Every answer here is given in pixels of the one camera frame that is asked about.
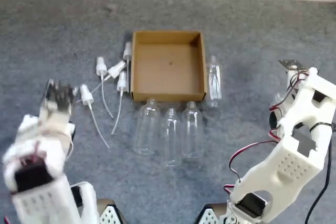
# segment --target cardboard box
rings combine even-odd
[[[203,35],[197,31],[133,33],[131,94],[135,101],[202,101],[206,95]]]

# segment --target white plastic housing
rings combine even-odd
[[[117,90],[119,92],[127,92],[127,74],[125,71],[122,71],[119,75],[119,80],[117,84]]]
[[[82,98],[82,103],[84,105],[92,104],[93,96],[92,93],[89,91],[88,86],[86,84],[82,84],[79,90]]]
[[[97,57],[96,74],[98,76],[105,76],[107,74],[107,67],[103,57]]]
[[[125,44],[124,55],[122,57],[124,60],[131,61],[132,59],[132,42],[127,41]]]
[[[108,80],[110,77],[115,79],[125,67],[126,63],[123,60],[119,61],[116,65],[107,70],[109,76],[107,76],[105,80]]]
[[[80,216],[65,175],[52,183],[12,197],[21,223],[80,224]]]
[[[91,184],[82,182],[80,187],[83,201],[79,215],[67,177],[12,197],[13,204],[22,224],[98,224],[96,193]]]

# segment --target red wire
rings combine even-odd
[[[9,218],[7,216],[4,217],[4,222],[5,222],[5,224],[11,224],[10,221],[9,221]]]
[[[232,156],[231,158],[229,159],[229,168],[230,170],[235,173],[237,176],[238,176],[238,179],[239,179],[239,182],[241,181],[241,178],[240,178],[240,175],[238,174],[238,172],[234,169],[232,169],[231,167],[231,164],[232,164],[232,161],[235,159],[236,156],[238,156],[240,153],[246,151],[247,149],[250,149],[251,147],[253,146],[256,146],[256,145],[259,145],[259,144],[266,144],[266,143],[278,143],[278,141],[275,141],[275,140],[267,140],[267,141],[263,141],[263,142],[255,142],[255,143],[251,143],[249,145],[246,145],[245,147],[237,150]]]
[[[275,110],[277,107],[279,107],[279,105],[281,105],[281,104],[286,100],[286,98],[289,96],[289,94],[293,91],[293,89],[294,89],[294,87],[296,86],[296,84],[298,84],[300,81],[303,81],[303,80],[304,80],[304,79],[298,79],[298,80],[294,83],[294,85],[289,89],[289,91],[287,92],[285,98],[284,98],[281,102],[272,105],[272,106],[269,108],[269,111],[273,111],[273,110]]]
[[[223,189],[227,192],[227,194],[231,194],[231,191],[228,188],[235,188],[235,185],[224,185]]]
[[[277,140],[278,142],[280,142],[280,141],[281,141],[281,138],[279,138],[277,135],[275,135],[275,134],[273,133],[273,131],[276,131],[277,129],[279,129],[279,127],[270,130],[270,131],[268,132],[268,134],[269,134],[271,137],[273,137],[275,140]]]

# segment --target clear plastic bottle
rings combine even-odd
[[[204,154],[203,118],[195,102],[188,102],[182,113],[182,154],[184,158]]]
[[[144,155],[154,154],[159,139],[160,110],[154,99],[140,109],[133,150]]]
[[[215,56],[211,56],[208,64],[208,94],[205,97],[209,107],[218,107],[222,100],[221,68]]]
[[[174,108],[169,108],[162,122],[162,157],[165,166],[182,162],[180,122]]]

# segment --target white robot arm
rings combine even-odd
[[[289,88],[282,101],[270,108],[270,124],[278,143],[264,161],[236,182],[219,223],[271,222],[323,170],[332,135],[336,86],[318,76],[316,68],[305,71],[296,61],[280,63],[288,70]],[[309,127],[311,137],[297,131],[303,125]],[[262,199],[257,191],[269,192],[271,200]]]
[[[70,186],[64,174],[73,150],[69,120],[76,94],[49,80],[39,117],[24,117],[3,156],[5,184],[22,224],[125,223],[113,201],[97,201],[91,184]]]

